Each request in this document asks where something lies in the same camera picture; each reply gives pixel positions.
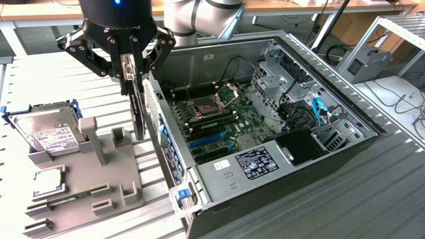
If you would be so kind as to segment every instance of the motherboard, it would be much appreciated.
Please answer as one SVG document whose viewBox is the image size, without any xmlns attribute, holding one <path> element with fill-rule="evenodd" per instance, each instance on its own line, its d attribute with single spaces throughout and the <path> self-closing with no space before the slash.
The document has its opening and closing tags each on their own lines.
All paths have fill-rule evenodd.
<svg viewBox="0 0 425 239">
<path fill-rule="evenodd" d="M 274 135 L 240 84 L 216 85 L 216 93 L 170 101 L 194 159 L 203 164 L 263 143 Z"/>
</svg>

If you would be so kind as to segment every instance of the hard drive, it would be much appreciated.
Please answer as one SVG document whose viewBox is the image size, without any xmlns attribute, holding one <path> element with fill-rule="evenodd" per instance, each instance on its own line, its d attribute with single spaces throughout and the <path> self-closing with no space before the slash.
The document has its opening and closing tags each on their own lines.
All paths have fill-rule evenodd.
<svg viewBox="0 0 425 239">
<path fill-rule="evenodd" d="M 34 152 L 47 151 L 59 156 L 79 151 L 79 143 L 87 141 L 78 127 L 82 114 L 70 102 L 34 106 L 6 116 Z"/>
</svg>

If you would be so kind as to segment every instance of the barcode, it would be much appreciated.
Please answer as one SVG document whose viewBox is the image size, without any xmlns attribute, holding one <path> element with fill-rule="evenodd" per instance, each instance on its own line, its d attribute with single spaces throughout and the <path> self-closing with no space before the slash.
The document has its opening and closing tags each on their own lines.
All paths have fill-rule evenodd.
<svg viewBox="0 0 425 239">
<path fill-rule="evenodd" d="M 58 147 L 60 147 L 60 145 L 54 145 L 51 147 L 47 147 L 46 149 L 58 148 Z"/>
<path fill-rule="evenodd" d="M 75 148 L 78 145 L 76 144 L 72 144 L 72 145 L 67 145 L 64 146 L 64 149 L 68 149 L 68 148 Z"/>
</svg>

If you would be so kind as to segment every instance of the power supply label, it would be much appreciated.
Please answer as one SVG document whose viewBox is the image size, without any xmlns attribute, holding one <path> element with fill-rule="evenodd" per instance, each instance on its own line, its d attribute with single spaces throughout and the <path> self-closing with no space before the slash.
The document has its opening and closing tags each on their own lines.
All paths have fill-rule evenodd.
<svg viewBox="0 0 425 239">
<path fill-rule="evenodd" d="M 236 156 L 236 160 L 250 180 L 279 169 L 266 147 L 260 147 Z"/>
<path fill-rule="evenodd" d="M 50 129 L 32 133 L 48 153 L 79 146 L 70 127 Z"/>
</svg>

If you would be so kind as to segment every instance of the blue cable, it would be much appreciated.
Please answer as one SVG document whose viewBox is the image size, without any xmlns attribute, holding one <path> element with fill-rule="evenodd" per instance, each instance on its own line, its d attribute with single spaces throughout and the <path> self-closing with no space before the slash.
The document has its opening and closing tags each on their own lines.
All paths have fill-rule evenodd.
<svg viewBox="0 0 425 239">
<path fill-rule="evenodd" d="M 318 117 L 318 121 L 319 121 L 319 127 L 322 126 L 322 122 L 320 122 L 320 115 L 319 115 L 319 109 L 323 109 L 324 111 L 328 111 L 328 107 L 326 106 L 324 102 L 322 101 L 320 97 L 316 97 L 314 99 L 312 102 L 312 108 L 314 108 L 314 113 Z"/>
</svg>

